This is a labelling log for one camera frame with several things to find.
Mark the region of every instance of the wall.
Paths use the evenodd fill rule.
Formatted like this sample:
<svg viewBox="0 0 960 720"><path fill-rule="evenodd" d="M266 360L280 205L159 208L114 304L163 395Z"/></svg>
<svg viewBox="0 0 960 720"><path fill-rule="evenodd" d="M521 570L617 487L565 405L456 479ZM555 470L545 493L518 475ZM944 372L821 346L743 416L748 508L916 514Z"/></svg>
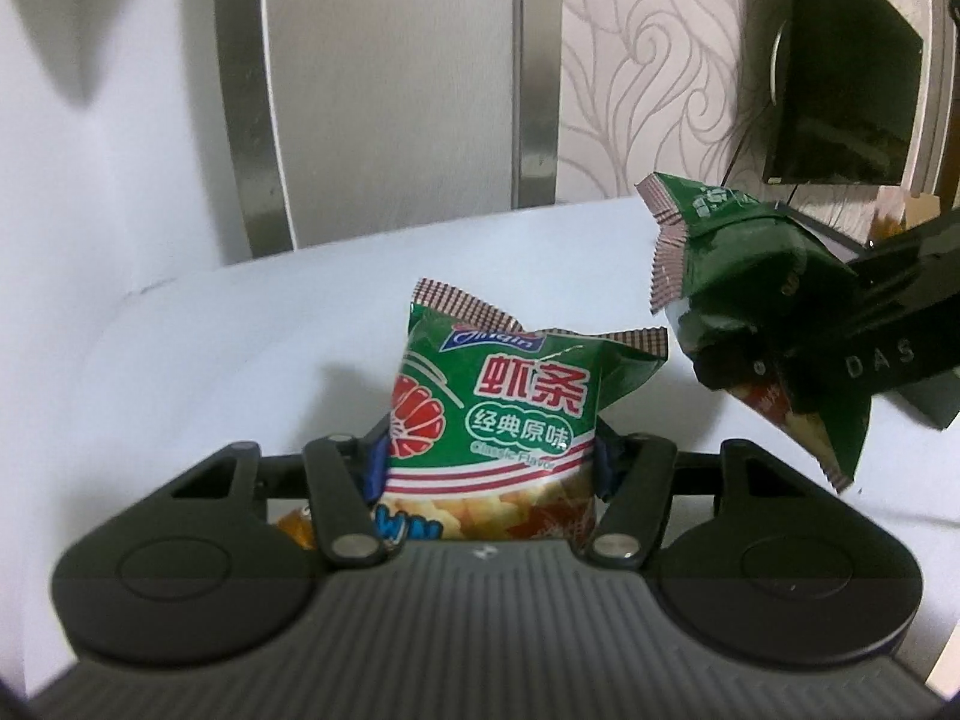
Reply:
<svg viewBox="0 0 960 720"><path fill-rule="evenodd" d="M0 0L0 676L21 690L17 578L47 583L32 522L76 471L59 433L86 354L129 293L248 258L212 3Z"/></svg>
<svg viewBox="0 0 960 720"><path fill-rule="evenodd" d="M82 0L83 105L123 201L138 289L250 258L213 0Z"/></svg>
<svg viewBox="0 0 960 720"><path fill-rule="evenodd" d="M131 288L109 175L78 105L78 0L0 0L0 675L22 689L19 586L30 519L61 452L80 360Z"/></svg>
<svg viewBox="0 0 960 720"><path fill-rule="evenodd" d="M890 1L929 37L929 0ZM558 199L630 194L654 169L719 182L769 98L770 49L785 6L563 0ZM785 196L789 187L760 184L767 124L752 127L733 179L762 196Z"/></svg>

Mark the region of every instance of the shrimp chip bag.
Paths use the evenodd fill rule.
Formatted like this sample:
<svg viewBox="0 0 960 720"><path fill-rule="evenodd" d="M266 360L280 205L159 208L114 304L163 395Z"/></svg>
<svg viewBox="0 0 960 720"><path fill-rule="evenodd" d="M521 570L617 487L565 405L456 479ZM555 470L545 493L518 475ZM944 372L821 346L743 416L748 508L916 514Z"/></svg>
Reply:
<svg viewBox="0 0 960 720"><path fill-rule="evenodd" d="M482 300L416 287L392 394L384 538L582 541L597 412L664 364L665 328L525 332Z"/></svg>
<svg viewBox="0 0 960 720"><path fill-rule="evenodd" d="M698 378L710 348L782 341L808 312L850 302L854 272L772 206L665 173L651 173L637 191L661 228L651 309L665 307ZM850 485L870 397L824 396L817 410L798 413L774 367L754 374L728 391L808 450L834 488Z"/></svg>

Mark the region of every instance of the black tv screen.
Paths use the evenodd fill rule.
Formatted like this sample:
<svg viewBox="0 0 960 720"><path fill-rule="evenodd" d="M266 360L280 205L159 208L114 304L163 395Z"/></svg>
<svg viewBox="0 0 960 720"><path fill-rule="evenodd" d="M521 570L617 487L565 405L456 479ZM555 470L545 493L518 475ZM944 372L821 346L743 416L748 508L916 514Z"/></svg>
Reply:
<svg viewBox="0 0 960 720"><path fill-rule="evenodd" d="M923 39L887 0L791 0L764 180L901 183L922 54Z"/></svg>

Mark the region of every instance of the patterned wallpaper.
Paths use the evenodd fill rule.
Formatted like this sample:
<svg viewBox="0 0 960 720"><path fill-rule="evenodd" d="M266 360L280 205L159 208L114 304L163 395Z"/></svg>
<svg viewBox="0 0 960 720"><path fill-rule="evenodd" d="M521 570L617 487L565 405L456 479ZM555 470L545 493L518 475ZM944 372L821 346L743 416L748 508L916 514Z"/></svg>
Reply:
<svg viewBox="0 0 960 720"><path fill-rule="evenodd" d="M890 1L928 37L930 0ZM563 0L558 201L630 194L654 169L719 182L745 133L731 184L788 194L760 183L770 50L786 4ZM803 188L795 204L817 210L838 194L871 191Z"/></svg>

